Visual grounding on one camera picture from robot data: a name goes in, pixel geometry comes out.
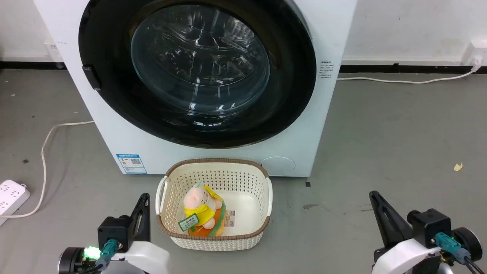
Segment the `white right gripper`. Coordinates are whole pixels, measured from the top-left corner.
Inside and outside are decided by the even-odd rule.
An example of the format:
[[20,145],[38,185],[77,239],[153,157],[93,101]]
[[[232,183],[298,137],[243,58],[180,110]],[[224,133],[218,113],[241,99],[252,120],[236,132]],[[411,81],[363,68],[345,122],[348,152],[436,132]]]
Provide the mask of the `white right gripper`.
[[378,191],[371,191],[369,198],[384,248],[390,249],[378,258],[372,274],[403,274],[439,253],[440,247],[426,248],[412,238],[412,227]]

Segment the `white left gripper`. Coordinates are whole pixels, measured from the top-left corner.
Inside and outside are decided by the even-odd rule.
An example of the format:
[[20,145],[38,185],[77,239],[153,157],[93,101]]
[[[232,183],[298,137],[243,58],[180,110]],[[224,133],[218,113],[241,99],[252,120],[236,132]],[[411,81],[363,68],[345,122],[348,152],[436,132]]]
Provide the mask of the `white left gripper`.
[[141,194],[129,226],[131,247],[125,253],[116,253],[113,262],[125,262],[147,274],[169,273],[169,252],[151,243],[150,195]]

